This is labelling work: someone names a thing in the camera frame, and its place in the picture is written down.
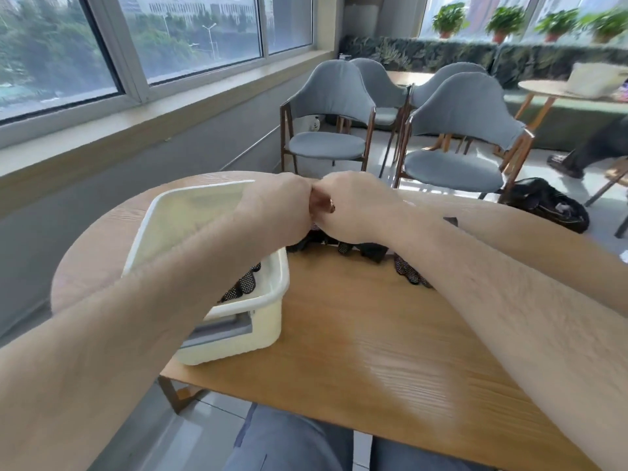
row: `shoe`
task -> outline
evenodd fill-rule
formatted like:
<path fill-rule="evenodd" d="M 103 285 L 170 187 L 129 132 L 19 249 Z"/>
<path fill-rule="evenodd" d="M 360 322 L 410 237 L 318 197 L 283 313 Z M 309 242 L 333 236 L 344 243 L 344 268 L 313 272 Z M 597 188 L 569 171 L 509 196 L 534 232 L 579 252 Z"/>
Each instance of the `shoe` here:
<path fill-rule="evenodd" d="M 548 157 L 548 165 L 552 167 L 557 172 L 562 173 L 563 175 L 567 175 L 571 178 L 576 178 L 577 180 L 581 180 L 585 176 L 584 170 L 577 168 L 569 168 L 563 164 L 563 161 L 567 158 L 567 155 L 550 155 Z"/>

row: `forearm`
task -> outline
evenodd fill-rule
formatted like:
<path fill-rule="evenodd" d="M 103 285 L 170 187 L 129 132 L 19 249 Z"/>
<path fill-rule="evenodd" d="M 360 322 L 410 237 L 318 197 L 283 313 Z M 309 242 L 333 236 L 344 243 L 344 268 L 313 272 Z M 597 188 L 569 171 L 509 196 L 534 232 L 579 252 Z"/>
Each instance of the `forearm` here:
<path fill-rule="evenodd" d="M 0 468 L 83 471 L 265 251 L 237 215 L 0 349 Z"/>
<path fill-rule="evenodd" d="M 431 212 L 402 210 L 388 221 L 391 247 L 565 435 L 605 471 L 624 469 L 628 321 Z"/>

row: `glass pane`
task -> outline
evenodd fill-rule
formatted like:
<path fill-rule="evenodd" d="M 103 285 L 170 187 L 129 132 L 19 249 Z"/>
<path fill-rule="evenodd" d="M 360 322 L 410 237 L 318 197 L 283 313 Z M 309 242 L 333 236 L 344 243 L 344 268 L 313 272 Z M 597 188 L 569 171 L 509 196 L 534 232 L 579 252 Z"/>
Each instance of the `glass pane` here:
<path fill-rule="evenodd" d="M 150 83 L 261 56 L 255 0 L 120 0 L 120 4 Z"/>
<path fill-rule="evenodd" d="M 590 13 L 600 13 L 602 11 L 610 10 L 615 7 L 626 7 L 626 1 L 622 3 L 622 0 L 545 0 L 545 3 L 540 10 L 534 14 L 530 26 L 526 31 L 525 39 L 527 41 L 542 41 L 545 38 L 544 34 L 540 34 L 534 30 L 540 20 L 545 18 L 546 15 L 556 13 L 561 10 L 571 10 L 578 8 L 580 10 L 578 16 L 583 16 Z M 557 43 L 561 44 L 588 44 L 592 40 L 591 33 L 577 33 L 572 32 L 562 35 Z M 609 44 L 625 44 L 626 33 L 613 38 Z"/>
<path fill-rule="evenodd" d="M 116 92 L 78 0 L 0 0 L 0 122 Z"/>
<path fill-rule="evenodd" d="M 264 0 L 268 52 L 312 43 L 312 0 Z"/>
<path fill-rule="evenodd" d="M 438 38 L 439 33 L 432 28 L 432 19 L 442 6 L 459 2 L 465 4 L 468 25 L 454 36 L 456 38 L 489 40 L 492 35 L 486 33 L 486 25 L 497 7 L 521 6 L 526 8 L 530 0 L 428 0 L 419 37 Z"/>

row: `hand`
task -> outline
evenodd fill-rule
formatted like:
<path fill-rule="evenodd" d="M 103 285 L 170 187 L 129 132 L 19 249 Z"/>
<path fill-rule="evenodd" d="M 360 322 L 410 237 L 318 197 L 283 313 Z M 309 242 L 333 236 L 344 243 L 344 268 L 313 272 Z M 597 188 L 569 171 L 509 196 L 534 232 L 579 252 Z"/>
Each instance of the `hand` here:
<path fill-rule="evenodd" d="M 313 185 L 312 194 L 329 196 L 335 207 L 333 213 L 313 210 L 314 222 L 329 236 L 351 244 L 389 246 L 387 231 L 394 225 L 386 219 L 411 208 L 396 190 L 366 172 L 330 173 Z"/>
<path fill-rule="evenodd" d="M 269 253 L 298 243 L 310 231 L 312 181 L 293 173 L 269 175 L 244 190 L 236 214 L 255 225 L 255 241 Z"/>

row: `gray pants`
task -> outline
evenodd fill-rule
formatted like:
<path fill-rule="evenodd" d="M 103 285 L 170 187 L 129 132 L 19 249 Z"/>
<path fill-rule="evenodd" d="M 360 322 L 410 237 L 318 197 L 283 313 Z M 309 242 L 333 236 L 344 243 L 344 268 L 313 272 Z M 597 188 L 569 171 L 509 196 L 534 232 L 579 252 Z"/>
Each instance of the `gray pants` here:
<path fill-rule="evenodd" d="M 353 430 L 253 404 L 223 471 L 351 471 Z M 492 471 L 373 437 L 372 471 Z"/>

